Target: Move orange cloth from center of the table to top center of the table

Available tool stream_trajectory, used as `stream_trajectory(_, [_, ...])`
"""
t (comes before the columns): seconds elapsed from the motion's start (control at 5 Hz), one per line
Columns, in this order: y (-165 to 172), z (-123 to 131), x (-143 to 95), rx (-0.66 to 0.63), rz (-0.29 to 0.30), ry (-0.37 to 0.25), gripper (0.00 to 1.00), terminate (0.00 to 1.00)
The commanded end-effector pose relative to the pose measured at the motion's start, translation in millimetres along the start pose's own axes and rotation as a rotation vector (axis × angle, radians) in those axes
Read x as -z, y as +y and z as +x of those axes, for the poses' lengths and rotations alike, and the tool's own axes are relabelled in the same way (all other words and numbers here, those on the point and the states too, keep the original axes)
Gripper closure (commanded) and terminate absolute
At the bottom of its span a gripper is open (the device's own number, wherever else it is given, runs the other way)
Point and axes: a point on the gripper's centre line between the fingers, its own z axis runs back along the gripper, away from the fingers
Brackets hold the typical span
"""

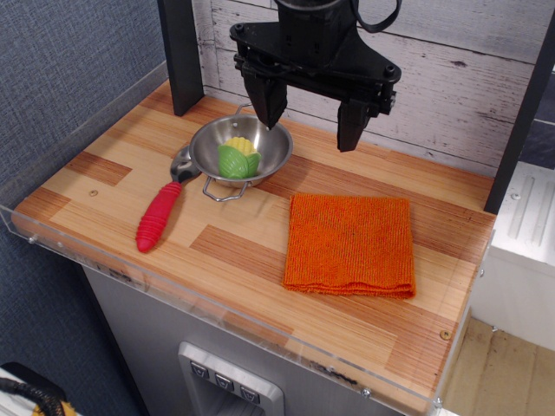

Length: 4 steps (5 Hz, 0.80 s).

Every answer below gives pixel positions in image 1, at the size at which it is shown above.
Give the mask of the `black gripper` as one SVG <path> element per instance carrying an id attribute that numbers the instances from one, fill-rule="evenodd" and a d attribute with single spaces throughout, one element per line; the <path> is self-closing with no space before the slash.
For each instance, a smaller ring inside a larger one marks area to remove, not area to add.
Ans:
<path id="1" fill-rule="evenodd" d="M 269 129 L 278 123 L 289 86 L 326 96 L 341 101 L 338 150 L 354 151 L 369 113 L 390 113 L 401 78 L 400 68 L 370 48 L 358 30 L 384 31 L 400 8 L 366 23 L 357 1 L 280 1 L 276 22 L 233 24 L 235 67 L 259 121 Z"/>

